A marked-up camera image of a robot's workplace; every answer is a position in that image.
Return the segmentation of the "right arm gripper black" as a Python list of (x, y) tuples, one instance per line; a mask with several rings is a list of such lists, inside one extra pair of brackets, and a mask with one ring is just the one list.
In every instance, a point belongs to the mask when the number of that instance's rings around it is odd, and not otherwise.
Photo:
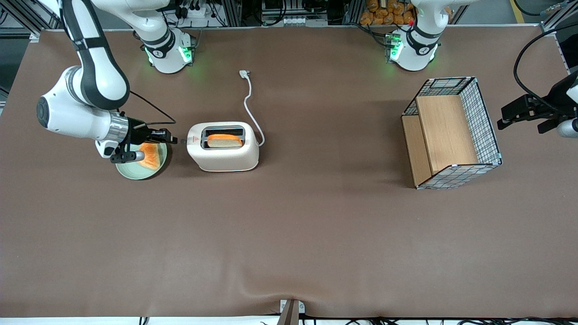
[(144, 121), (128, 118), (128, 144), (141, 145), (151, 137), (152, 143), (157, 144), (178, 144), (178, 138), (172, 137), (167, 128), (159, 130), (149, 129)]

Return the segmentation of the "left arm gripper black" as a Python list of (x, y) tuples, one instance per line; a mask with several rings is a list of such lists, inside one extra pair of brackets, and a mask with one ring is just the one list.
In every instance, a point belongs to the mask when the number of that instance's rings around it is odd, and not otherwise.
[(572, 72), (555, 83), (547, 95), (540, 97), (528, 91), (501, 108), (502, 119), (497, 121), (498, 130), (513, 123), (537, 119), (573, 119), (577, 117), (577, 103), (566, 94), (577, 86), (577, 72)]

